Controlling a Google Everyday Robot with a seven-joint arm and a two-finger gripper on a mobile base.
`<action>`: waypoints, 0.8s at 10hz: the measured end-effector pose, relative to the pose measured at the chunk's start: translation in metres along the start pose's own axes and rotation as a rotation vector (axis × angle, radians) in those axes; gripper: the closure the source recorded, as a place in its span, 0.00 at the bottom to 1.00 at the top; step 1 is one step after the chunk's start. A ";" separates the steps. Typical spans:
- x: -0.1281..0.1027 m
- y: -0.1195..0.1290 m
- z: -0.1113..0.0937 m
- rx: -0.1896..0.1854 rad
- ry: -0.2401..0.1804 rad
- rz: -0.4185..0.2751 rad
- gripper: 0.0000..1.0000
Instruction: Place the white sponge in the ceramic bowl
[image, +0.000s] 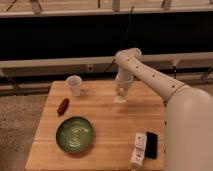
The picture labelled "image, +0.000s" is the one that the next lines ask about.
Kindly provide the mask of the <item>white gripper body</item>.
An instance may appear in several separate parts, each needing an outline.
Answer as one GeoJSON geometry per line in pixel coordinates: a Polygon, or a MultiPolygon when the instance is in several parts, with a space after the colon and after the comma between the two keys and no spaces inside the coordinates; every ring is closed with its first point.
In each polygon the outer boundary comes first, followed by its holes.
{"type": "Polygon", "coordinates": [[[133,78],[124,80],[124,79],[121,79],[120,77],[116,77],[115,83],[116,83],[116,95],[125,97],[127,95],[129,88],[131,87],[133,83],[133,78]]]}

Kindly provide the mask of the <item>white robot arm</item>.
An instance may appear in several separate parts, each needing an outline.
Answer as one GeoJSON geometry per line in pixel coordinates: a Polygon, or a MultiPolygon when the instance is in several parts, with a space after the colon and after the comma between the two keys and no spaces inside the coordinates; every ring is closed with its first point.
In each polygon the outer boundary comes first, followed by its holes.
{"type": "Polygon", "coordinates": [[[136,76],[167,103],[164,171],[213,171],[213,96],[141,60],[138,48],[116,53],[116,94],[127,92],[136,76]]]}

